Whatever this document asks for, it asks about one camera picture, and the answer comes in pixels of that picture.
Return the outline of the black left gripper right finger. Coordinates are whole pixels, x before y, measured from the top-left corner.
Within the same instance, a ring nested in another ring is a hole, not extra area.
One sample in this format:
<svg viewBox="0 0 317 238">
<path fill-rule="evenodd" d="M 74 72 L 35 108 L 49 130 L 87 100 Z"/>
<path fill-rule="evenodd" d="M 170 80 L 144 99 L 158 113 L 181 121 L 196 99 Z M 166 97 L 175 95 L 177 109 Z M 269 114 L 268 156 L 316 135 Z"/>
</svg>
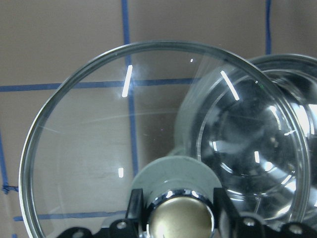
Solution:
<svg viewBox="0 0 317 238">
<path fill-rule="evenodd" d="M 240 215 L 224 188 L 213 190 L 216 228 L 221 238 L 237 238 Z"/>
</svg>

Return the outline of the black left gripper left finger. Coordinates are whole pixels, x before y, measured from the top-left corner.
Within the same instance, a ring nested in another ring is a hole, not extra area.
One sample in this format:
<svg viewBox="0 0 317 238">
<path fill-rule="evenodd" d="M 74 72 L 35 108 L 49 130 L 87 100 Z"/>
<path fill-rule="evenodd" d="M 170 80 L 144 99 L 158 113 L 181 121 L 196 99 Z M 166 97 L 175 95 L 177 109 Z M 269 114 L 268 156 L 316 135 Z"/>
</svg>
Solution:
<svg viewBox="0 0 317 238">
<path fill-rule="evenodd" d="M 148 210 L 144 202 L 142 188 L 132 189 L 125 215 L 126 228 L 129 238 L 146 238 Z"/>
</svg>

